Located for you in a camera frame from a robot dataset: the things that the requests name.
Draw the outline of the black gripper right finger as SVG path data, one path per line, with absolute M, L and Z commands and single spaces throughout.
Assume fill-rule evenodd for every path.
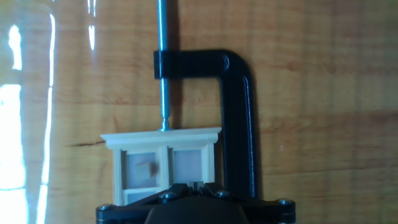
M 242 204 L 252 202 L 252 199 L 233 194 L 222 185 L 213 182 L 205 183 L 198 188 L 197 202 L 202 204 L 211 204 L 214 202 Z

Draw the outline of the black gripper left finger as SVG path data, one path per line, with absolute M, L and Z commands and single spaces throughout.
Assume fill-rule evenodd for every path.
M 174 202 L 193 205 L 196 202 L 195 189 L 196 182 L 173 184 L 166 190 L 134 202 L 133 205 L 161 205 Z

